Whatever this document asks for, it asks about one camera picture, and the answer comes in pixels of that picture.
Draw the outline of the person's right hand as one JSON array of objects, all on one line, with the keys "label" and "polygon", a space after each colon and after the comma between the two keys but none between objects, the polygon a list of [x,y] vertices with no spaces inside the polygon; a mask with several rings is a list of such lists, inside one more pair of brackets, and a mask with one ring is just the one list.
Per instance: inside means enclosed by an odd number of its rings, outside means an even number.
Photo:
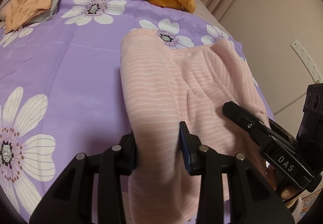
[{"label": "person's right hand", "polygon": [[[267,167],[265,179],[271,185],[273,190],[275,191],[278,190],[278,186],[280,185],[280,182],[281,182],[279,180],[279,172],[270,164]],[[300,195],[297,195],[297,193],[298,193],[298,190],[293,186],[289,186],[289,187],[286,186],[281,191],[278,192],[280,197],[284,200],[297,199],[300,196]]]}]

